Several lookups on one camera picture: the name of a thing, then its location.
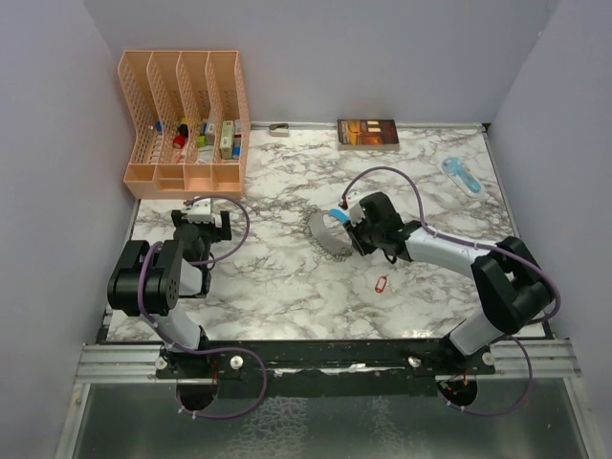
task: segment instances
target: brown book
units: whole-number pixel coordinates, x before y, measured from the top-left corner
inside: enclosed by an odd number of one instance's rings
[[[394,120],[338,120],[338,150],[399,150]]]

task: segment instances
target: gray wall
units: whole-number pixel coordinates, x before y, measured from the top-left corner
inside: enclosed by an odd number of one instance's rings
[[[562,0],[492,125],[521,235],[557,280],[612,452],[612,3]]]
[[[113,56],[237,49],[254,120],[492,121],[557,0],[84,0]]]
[[[115,59],[77,0],[0,14],[0,456],[52,457],[132,199]]]

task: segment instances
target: floor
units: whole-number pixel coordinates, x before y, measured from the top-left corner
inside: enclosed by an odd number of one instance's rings
[[[246,196],[251,234],[244,247],[212,271],[206,299],[182,300],[187,314],[211,339],[439,338],[480,308],[470,279],[425,263],[390,265],[381,253],[334,261],[304,234],[304,218],[337,205],[349,181],[374,165],[392,165],[419,187],[427,220],[438,230],[500,240],[513,234],[509,213],[480,128],[401,129],[401,152],[337,150],[335,130],[295,130],[286,139],[251,132]],[[483,199],[464,193],[441,171],[448,156],[464,161],[486,189]],[[358,190],[384,191],[405,221],[418,215],[403,179],[373,173]],[[170,211],[181,201],[144,200],[133,239],[171,239]],[[221,255],[240,239],[244,221],[231,209],[232,242],[213,246]],[[387,275],[382,294],[377,279]],[[541,337],[540,325],[522,336]],[[114,312],[109,341],[157,340],[134,317]]]

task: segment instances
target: blue tape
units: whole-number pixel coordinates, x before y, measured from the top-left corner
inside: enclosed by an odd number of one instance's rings
[[[347,222],[350,222],[351,219],[348,218],[348,216],[339,208],[332,208],[330,209],[329,212],[327,212],[327,214],[332,217],[335,218],[336,220],[338,220],[339,222],[341,222],[343,225]]]

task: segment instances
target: red tag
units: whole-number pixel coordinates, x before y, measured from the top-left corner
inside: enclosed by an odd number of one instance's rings
[[[379,280],[376,281],[376,286],[374,287],[374,291],[377,294],[381,294],[384,291],[384,288],[386,287],[386,275],[382,275],[381,277],[379,277]]]

